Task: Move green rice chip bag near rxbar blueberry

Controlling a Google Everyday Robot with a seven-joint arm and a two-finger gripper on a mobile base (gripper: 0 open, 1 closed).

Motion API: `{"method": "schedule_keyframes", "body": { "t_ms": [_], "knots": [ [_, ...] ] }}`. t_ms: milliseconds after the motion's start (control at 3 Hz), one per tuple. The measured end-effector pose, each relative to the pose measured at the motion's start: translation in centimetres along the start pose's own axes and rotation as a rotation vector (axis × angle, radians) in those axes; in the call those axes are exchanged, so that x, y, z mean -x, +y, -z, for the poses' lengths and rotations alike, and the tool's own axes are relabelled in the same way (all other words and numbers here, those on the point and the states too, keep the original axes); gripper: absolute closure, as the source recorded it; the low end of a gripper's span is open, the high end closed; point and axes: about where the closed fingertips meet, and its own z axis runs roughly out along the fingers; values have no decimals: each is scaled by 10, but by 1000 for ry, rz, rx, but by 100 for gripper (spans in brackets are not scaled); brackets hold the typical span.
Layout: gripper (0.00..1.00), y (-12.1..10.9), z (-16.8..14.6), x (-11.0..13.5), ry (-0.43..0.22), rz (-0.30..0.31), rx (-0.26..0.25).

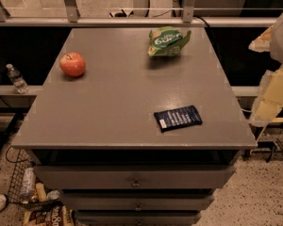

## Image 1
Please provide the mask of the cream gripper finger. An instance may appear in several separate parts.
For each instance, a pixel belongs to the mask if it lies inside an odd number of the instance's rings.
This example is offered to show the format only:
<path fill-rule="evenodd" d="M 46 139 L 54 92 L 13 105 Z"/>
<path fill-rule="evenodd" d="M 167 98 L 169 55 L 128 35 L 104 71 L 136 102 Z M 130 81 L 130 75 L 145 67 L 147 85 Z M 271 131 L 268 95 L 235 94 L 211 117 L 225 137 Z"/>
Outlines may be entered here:
<path fill-rule="evenodd" d="M 268 125 L 283 109 L 283 65 L 262 76 L 249 122 L 256 127 Z"/>
<path fill-rule="evenodd" d="M 273 26 L 268 27 L 255 40 L 252 40 L 248 49 L 254 52 L 262 53 L 270 51 L 270 41 L 273 32 Z"/>

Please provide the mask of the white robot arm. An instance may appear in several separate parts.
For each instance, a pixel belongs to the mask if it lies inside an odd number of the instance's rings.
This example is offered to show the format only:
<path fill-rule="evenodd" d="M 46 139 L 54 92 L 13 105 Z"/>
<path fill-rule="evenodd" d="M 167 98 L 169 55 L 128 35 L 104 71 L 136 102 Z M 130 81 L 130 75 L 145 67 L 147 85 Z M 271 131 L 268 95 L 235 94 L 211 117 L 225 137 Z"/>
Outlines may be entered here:
<path fill-rule="evenodd" d="M 248 49 L 258 53 L 269 52 L 270 57 L 280 63 L 275 72 L 267 71 L 262 76 L 258 97 L 251 108 L 250 123 L 263 127 L 283 109 L 283 13 L 249 44 Z"/>

